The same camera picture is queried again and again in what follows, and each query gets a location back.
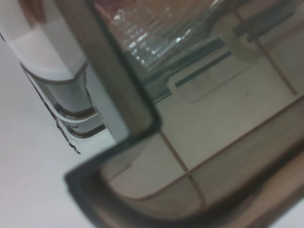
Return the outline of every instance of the white surface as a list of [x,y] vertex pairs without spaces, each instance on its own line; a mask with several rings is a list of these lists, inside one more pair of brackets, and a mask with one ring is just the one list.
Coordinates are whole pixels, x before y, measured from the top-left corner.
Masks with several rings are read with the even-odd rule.
[[[0,42],[0,227],[93,228],[63,175],[91,154],[68,146],[18,60]],[[272,228],[302,228],[304,201]]]
[[[53,21],[45,27],[54,35],[53,42],[57,47],[49,41],[43,29],[36,25],[28,34],[9,41],[11,48],[31,73],[51,81],[73,79],[84,64],[85,56],[63,19]],[[58,51],[65,53],[64,61]]]

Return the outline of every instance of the crinkled plastic bag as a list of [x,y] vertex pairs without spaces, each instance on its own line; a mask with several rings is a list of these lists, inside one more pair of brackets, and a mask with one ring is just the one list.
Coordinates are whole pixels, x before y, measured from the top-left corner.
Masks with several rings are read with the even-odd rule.
[[95,7],[122,49],[151,70],[204,42],[229,0],[96,0]]

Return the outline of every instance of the brown line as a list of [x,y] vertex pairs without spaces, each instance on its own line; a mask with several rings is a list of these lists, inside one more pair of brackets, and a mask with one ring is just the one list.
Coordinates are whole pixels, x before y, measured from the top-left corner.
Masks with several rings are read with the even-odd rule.
[[181,168],[185,172],[187,172],[189,170],[188,167],[186,166],[185,162],[181,159],[180,155],[177,153],[177,151],[175,150],[175,148],[173,147],[172,143],[169,141],[169,139],[167,138],[165,133],[162,130],[160,130],[159,134],[160,134],[161,138],[163,139],[163,141],[165,142],[165,144],[167,145],[167,147],[169,148],[169,150],[171,151],[171,153],[173,154],[174,158],[177,160],[177,162],[181,166]]
[[196,191],[196,193],[199,197],[201,209],[205,209],[206,205],[207,205],[207,202],[206,202],[206,198],[205,198],[202,190],[200,189],[199,184],[196,182],[196,180],[193,178],[192,175],[189,175],[188,179],[191,182],[192,186],[194,187],[194,190]]
[[300,102],[304,101],[304,95],[297,98],[294,102],[292,102],[291,104],[289,104],[288,106],[286,106],[285,108],[281,109],[279,112],[275,113],[273,116],[271,116],[270,118],[268,118],[267,120],[265,120],[264,122],[262,122],[261,124],[259,124],[258,126],[254,127],[253,129],[251,129],[250,131],[246,132],[245,134],[243,134],[242,136],[240,136],[239,138],[237,138],[235,141],[233,141],[232,143],[230,143],[229,145],[225,146],[224,148],[220,149],[218,152],[216,152],[214,155],[212,155],[211,157],[209,157],[208,159],[202,161],[200,164],[196,165],[195,167],[191,168],[191,170],[189,170],[189,172],[183,174],[182,176],[178,177],[177,179],[175,179],[174,181],[172,181],[171,183],[169,183],[168,185],[166,185],[165,187],[163,187],[162,189],[158,190],[155,193],[152,193],[150,195],[147,195],[143,198],[140,199],[134,199],[131,197],[126,197],[130,200],[136,200],[136,201],[143,201],[143,200],[148,200],[156,195],[158,195],[159,193],[161,193],[162,191],[170,188],[171,186],[173,186],[174,184],[176,184],[177,182],[179,182],[180,180],[188,177],[189,175],[192,175],[196,170],[198,170],[200,167],[202,167],[203,165],[205,165],[206,163],[210,162],[211,160],[219,157],[221,154],[223,154],[224,152],[226,152],[226,150],[228,150],[229,148],[233,147],[234,145],[236,145],[237,143],[239,143],[241,140],[243,140],[244,138],[246,138],[247,136],[249,136],[250,134],[252,134],[253,132],[259,130],[260,128],[264,127],[265,125],[267,125],[268,123],[272,122],[274,119],[276,119],[277,117],[279,117],[280,115],[284,114],[288,109],[292,108],[293,106],[297,105]]
[[119,172],[117,172],[114,176],[112,176],[111,178],[109,178],[108,182],[112,181],[113,179],[115,179],[117,176],[119,176],[120,174],[122,174],[124,171],[126,171],[127,169],[129,169],[132,165],[129,164],[127,165],[125,168],[123,168],[122,170],[120,170]]
[[247,33],[251,37],[253,37],[253,39],[254,39],[257,47],[260,49],[260,51],[262,52],[262,54],[266,57],[266,59],[269,61],[269,63],[271,64],[271,66],[274,68],[274,70],[279,74],[280,78],[285,83],[285,85],[288,87],[288,89],[290,90],[290,92],[292,94],[294,94],[294,95],[297,95],[298,92],[296,91],[296,89],[294,88],[294,86],[291,84],[291,82],[288,80],[288,78],[286,77],[286,75],[284,74],[284,72],[281,70],[281,68],[278,66],[278,64],[271,57],[271,55],[269,54],[269,52],[265,49],[264,45],[260,42],[260,40],[252,32],[253,29],[251,28],[251,26],[240,15],[240,13],[235,8],[235,6],[233,5],[233,3],[231,3],[231,4],[232,4],[232,8],[233,8],[233,12],[234,12],[235,16],[244,25],[244,28],[246,29]]

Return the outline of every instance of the white background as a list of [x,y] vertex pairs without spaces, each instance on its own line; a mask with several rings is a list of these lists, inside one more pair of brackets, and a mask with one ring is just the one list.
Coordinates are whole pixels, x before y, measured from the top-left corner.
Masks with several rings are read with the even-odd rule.
[[[70,148],[0,40],[0,227],[93,228],[67,192],[64,174],[88,159]],[[273,228],[303,228],[300,202]]]

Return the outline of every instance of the white plastic part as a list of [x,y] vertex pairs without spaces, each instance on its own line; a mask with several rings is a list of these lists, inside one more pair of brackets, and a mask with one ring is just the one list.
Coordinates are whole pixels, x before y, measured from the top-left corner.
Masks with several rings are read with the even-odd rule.
[[[73,79],[85,62],[85,55],[54,1],[44,0],[43,4],[47,24],[31,29],[18,0],[0,0],[0,31],[31,73],[50,81]],[[52,35],[56,48],[45,31]]]
[[116,142],[125,140],[130,134],[129,129],[105,87],[90,66],[87,68],[85,79],[85,86],[90,93],[95,111],[102,117]]
[[105,129],[88,139],[78,139],[67,130],[61,121],[59,121],[58,124],[69,139],[70,143],[75,146],[82,155],[90,154],[93,156],[116,144],[109,129]]
[[219,37],[231,53],[241,61],[249,63],[256,61],[261,56],[260,52],[256,48],[249,48],[241,42],[232,30],[233,23],[230,22],[229,16],[221,17],[217,21],[212,31],[213,35]]
[[39,94],[42,96],[43,100],[47,103],[47,105],[49,106],[49,108],[51,109],[52,113],[54,113],[54,115],[62,120],[62,121],[65,121],[65,122],[68,122],[68,123],[73,123],[73,124],[77,124],[77,123],[82,123],[90,118],[92,118],[93,116],[97,115],[97,114],[94,114],[90,117],[87,117],[87,118],[84,118],[84,119],[81,119],[81,120],[71,120],[71,119],[68,119],[64,116],[62,116],[53,106],[53,104],[49,101],[49,99],[47,98],[47,96],[44,94],[44,92],[40,89],[40,87],[37,85],[36,81],[29,75],[27,74],[28,78],[30,79],[31,83],[35,86],[35,88],[38,90]]

